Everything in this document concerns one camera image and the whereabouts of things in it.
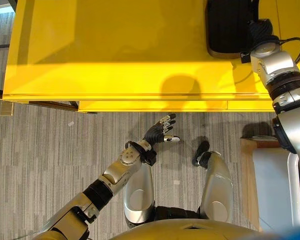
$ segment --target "gray carpet floor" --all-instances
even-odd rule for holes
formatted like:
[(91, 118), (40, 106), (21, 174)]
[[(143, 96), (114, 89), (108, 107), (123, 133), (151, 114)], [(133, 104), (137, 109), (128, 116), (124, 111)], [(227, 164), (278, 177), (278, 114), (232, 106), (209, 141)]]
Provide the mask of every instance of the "gray carpet floor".
[[(9, 42), (13, 17), (13, 13), (0, 14), (0, 44)], [(7, 52), (0, 50), (0, 88)], [(117, 159), (126, 141), (140, 140), (166, 114), (82, 114), (16, 104), (14, 116), (0, 116), (0, 240), (38, 231)], [(198, 209), (206, 173), (191, 161), (206, 137), (210, 149), (222, 154), (232, 175), (233, 223), (250, 228), (241, 209), (240, 137), (271, 134), (273, 117), (274, 113), (266, 112), (178, 113), (173, 133), (182, 141), (156, 148), (157, 163), (152, 168), (156, 204)], [(128, 230), (122, 192), (89, 229), (93, 240)]]

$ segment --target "robot finger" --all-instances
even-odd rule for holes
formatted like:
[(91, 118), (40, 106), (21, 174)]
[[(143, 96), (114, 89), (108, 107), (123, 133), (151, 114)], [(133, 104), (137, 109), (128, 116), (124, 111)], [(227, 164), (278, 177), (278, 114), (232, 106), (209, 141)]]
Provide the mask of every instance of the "robot finger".
[(167, 142), (173, 142), (173, 143), (175, 143), (175, 142), (179, 142), (180, 141), (180, 137), (167, 135), (167, 136), (164, 136), (163, 141), (165, 143), (167, 143)]
[(168, 127), (168, 126), (170, 126), (170, 125), (172, 125), (172, 124), (174, 124), (174, 123), (176, 123), (176, 121), (167, 121), (167, 122), (165, 122), (164, 124), (163, 124), (163, 127), (164, 128), (166, 128), (166, 127)]
[(167, 123), (167, 122), (170, 122), (172, 119), (174, 119), (176, 117), (176, 115), (173, 113), (173, 114), (170, 114), (170, 115), (167, 115), (163, 118), (161, 118), (159, 120), (159, 123), (160, 124), (164, 124), (164, 123)]
[(165, 134), (165, 133), (169, 132), (173, 128), (174, 128), (173, 126), (164, 127), (162, 133)]

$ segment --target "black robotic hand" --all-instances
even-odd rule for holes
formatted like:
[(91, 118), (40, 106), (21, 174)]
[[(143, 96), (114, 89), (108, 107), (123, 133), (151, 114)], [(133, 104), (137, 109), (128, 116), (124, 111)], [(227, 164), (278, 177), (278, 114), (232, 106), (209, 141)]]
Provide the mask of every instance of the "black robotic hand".
[(154, 144), (163, 142), (179, 142), (180, 138), (173, 135), (165, 135), (174, 127), (172, 126), (176, 121), (173, 120), (176, 115), (170, 114), (161, 118), (155, 125), (153, 125), (144, 135), (146, 140), (152, 147)]

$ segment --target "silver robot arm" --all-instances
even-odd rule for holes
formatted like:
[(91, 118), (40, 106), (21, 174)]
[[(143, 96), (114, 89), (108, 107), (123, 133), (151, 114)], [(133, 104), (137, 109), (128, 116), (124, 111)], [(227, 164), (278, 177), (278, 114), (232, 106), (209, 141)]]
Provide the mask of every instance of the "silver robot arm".
[(300, 159), (300, 70), (281, 45), (298, 40), (273, 40), (259, 44), (250, 53), (252, 70), (257, 73), (268, 90), (277, 114), (273, 128), (281, 146)]
[(144, 139), (129, 142), (130, 146), (120, 154), (96, 181), (86, 190), (76, 195), (60, 209), (43, 227), (34, 240), (86, 240), (89, 236), (88, 223), (92, 223), (101, 209), (107, 205), (128, 182), (130, 177), (138, 172), (142, 163), (153, 165), (156, 152), (153, 145), (160, 142), (178, 142), (177, 136), (165, 135), (176, 121), (175, 114), (165, 116), (152, 126)]

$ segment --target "yellow tabletop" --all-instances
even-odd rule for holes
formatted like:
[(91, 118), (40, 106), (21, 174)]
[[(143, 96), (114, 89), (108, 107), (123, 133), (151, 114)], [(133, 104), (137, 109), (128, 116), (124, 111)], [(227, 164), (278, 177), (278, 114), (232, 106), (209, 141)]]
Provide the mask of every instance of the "yellow tabletop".
[[(271, 110), (249, 63), (208, 54), (205, 5), (19, 0), (3, 99), (74, 100), (82, 112)], [(300, 0), (262, 0), (259, 9), (275, 35), (300, 37)], [(295, 58), (300, 45), (284, 49)]]

